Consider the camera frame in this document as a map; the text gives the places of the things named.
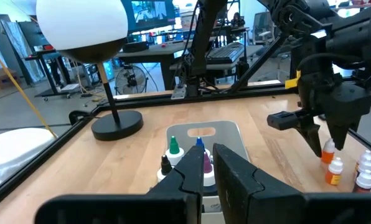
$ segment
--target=lamp shade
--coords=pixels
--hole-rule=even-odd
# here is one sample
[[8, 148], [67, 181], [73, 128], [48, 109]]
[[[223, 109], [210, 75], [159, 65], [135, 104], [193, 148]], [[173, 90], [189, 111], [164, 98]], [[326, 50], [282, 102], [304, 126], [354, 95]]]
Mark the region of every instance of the lamp shade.
[[120, 0], [37, 0], [36, 13], [50, 44], [84, 63], [112, 58], [128, 35], [128, 19]]

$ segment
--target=black bottle cap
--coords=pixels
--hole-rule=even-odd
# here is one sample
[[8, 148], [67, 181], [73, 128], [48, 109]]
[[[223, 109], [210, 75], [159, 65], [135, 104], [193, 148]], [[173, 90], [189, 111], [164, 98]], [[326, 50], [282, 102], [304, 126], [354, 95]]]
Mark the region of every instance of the black bottle cap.
[[166, 155], [162, 156], [161, 168], [162, 175], [167, 175], [172, 170], [171, 162]]

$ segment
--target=black lamp base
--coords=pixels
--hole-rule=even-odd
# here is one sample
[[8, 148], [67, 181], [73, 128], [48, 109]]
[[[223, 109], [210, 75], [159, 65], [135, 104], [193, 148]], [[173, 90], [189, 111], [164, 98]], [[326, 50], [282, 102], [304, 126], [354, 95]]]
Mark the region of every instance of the black lamp base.
[[143, 116], [137, 111], [118, 111], [120, 124], [116, 124], [112, 114], [96, 120], [92, 125], [94, 138], [101, 141], [114, 141], [128, 137], [143, 127]]

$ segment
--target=green bottle cap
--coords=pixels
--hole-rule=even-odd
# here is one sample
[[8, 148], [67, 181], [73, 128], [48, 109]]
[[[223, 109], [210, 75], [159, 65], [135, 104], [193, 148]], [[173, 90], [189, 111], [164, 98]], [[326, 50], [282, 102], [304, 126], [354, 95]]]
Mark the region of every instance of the green bottle cap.
[[179, 144], [177, 143], [176, 137], [174, 137], [174, 136], [172, 136], [172, 139], [171, 139], [171, 146], [169, 148], [169, 152], [171, 154], [177, 154], [177, 153], [180, 152]]

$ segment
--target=gray tray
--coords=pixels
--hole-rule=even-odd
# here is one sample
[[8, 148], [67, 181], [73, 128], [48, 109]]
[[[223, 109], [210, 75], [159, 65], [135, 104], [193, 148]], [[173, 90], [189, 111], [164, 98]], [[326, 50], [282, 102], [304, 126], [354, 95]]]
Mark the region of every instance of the gray tray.
[[213, 143], [219, 143], [227, 146], [229, 149], [242, 156], [244, 159], [249, 161], [247, 150], [243, 144], [240, 130], [233, 121], [209, 121], [201, 123], [190, 123], [190, 124], [175, 124], [168, 127], [166, 130], [167, 148], [169, 148], [171, 137], [175, 136], [179, 146], [183, 148], [184, 152], [195, 145], [197, 137], [191, 137], [188, 135], [188, 130], [195, 128], [214, 128], [215, 134], [211, 136], [197, 136], [201, 137], [205, 148], [213, 153]]

